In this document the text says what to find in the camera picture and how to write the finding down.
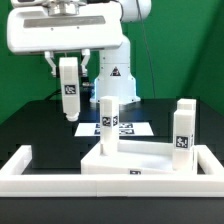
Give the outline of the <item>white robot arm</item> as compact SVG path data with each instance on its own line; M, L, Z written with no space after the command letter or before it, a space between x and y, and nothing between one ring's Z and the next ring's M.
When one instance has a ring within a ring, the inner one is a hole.
M100 72L94 80L97 103L105 95L122 104L139 100L130 72L130 41L123 22L141 21L151 11L151 0L10 0L7 45L15 54L42 54L59 76L64 64L53 61L56 53L79 52L81 74L87 75L90 54L100 55Z

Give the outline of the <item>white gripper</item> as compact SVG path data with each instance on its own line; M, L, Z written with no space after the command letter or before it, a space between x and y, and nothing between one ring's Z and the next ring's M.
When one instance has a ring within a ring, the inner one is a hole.
M7 45L16 54L44 52L53 77L58 75L53 52L82 49L81 71L87 76L89 49L121 45L121 16L119 3L88 4L79 8L78 15L59 16L50 16L43 6L16 8L7 20Z

